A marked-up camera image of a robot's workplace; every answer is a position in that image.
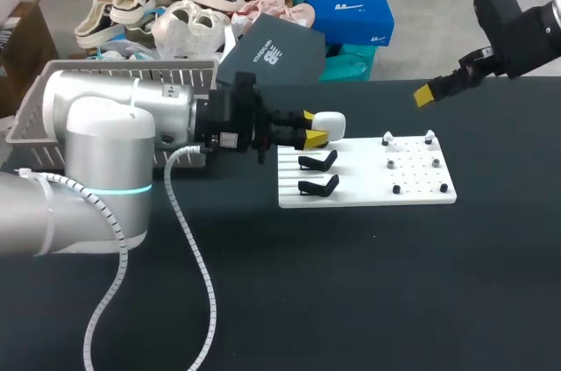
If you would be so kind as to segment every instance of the black table surface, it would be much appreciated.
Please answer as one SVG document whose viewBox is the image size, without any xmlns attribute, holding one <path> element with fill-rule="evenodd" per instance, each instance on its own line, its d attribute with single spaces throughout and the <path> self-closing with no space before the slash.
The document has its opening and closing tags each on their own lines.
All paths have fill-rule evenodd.
<svg viewBox="0 0 561 371">
<path fill-rule="evenodd" d="M 282 210 L 274 151 L 265 166 L 228 153 L 178 174 L 217 293 L 201 369 L 559 370 L 561 79 L 490 79 L 423 111 L 411 97 L 420 84 L 265 94 L 279 109 L 342 111 L 349 138 L 432 129 L 453 205 Z M 81 369 L 116 266 L 116 255 L 0 259 L 0 369 Z M 96 330 L 96 369 L 185 370 L 208 314 L 157 180 L 146 241 Z"/>
</svg>

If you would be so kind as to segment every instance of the shoebox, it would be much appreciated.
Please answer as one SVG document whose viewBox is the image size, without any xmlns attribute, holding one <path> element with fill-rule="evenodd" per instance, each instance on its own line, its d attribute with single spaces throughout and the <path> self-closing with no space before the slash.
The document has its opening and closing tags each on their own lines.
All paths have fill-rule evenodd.
<svg viewBox="0 0 561 371">
<path fill-rule="evenodd" d="M 327 44 L 389 46 L 394 16 L 387 0 L 305 0 L 314 7 L 312 29 Z"/>
<path fill-rule="evenodd" d="M 236 72 L 255 73 L 257 84 L 317 82 L 325 68 L 322 33 L 261 15 L 218 67 L 217 81 L 232 84 Z"/>
<path fill-rule="evenodd" d="M 18 110 L 45 64 L 59 58 L 39 1 L 19 3 L 10 14 L 19 21 L 0 51 L 0 118 Z"/>
</svg>

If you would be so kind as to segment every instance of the gray plastic basket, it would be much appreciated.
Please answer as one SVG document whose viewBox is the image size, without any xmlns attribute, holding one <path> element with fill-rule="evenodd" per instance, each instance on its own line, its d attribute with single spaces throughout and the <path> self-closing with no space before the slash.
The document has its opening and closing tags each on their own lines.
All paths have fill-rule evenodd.
<svg viewBox="0 0 561 371">
<path fill-rule="evenodd" d="M 58 70 L 90 73 L 91 75 L 118 75 L 154 82 L 187 84 L 195 87 L 197 95 L 208 95 L 216 88 L 218 63 L 216 61 L 50 61 L 27 91 L 14 125 L 6 137 L 12 152 L 26 166 L 33 169 L 63 169 L 63 149 L 56 140 L 46 135 L 43 126 L 43 93 L 48 78 Z M 154 166 L 163 168 L 169 152 L 157 152 Z M 204 166 L 204 155 L 191 156 L 191 162 L 178 160 L 177 166 L 199 168 Z"/>
</svg>

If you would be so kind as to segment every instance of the mounting plate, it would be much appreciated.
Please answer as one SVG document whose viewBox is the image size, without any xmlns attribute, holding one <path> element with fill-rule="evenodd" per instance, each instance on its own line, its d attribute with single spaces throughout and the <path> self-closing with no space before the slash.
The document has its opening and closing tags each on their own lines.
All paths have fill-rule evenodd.
<svg viewBox="0 0 561 371">
<path fill-rule="evenodd" d="M 298 165 L 298 156 L 322 161 L 332 150 L 337 150 L 338 157 L 326 173 Z M 279 206 L 286 209 L 456 202 L 456 190 L 437 138 L 429 145 L 424 136 L 417 136 L 394 137 L 387 146 L 382 145 L 382 138 L 342 139 L 324 149 L 308 151 L 281 146 L 278 168 Z M 340 183 L 330 197 L 300 194 L 299 181 L 325 185 L 333 175 L 339 175 Z M 443 184 L 448 186 L 445 192 L 441 191 Z M 394 194 L 395 186 L 399 186 L 399 194 Z"/>
</svg>

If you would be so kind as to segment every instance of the gray shoebox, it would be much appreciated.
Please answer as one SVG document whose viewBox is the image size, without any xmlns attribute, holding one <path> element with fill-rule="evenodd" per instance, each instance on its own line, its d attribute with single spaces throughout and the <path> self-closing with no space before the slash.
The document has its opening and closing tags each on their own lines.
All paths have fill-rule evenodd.
<svg viewBox="0 0 561 371">
<path fill-rule="evenodd" d="M 255 73 L 258 85 L 315 83 L 325 69 L 323 33 L 261 15 L 218 67 L 217 82 Z"/>
</svg>

